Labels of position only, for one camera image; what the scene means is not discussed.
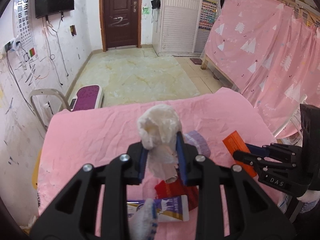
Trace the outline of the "left white gloved hand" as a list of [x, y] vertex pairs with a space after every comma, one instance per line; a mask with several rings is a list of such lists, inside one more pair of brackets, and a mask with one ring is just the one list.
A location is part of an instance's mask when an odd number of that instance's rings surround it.
[[156, 203], [147, 199], [143, 206], [128, 220], [130, 239], [155, 239], [158, 228]]

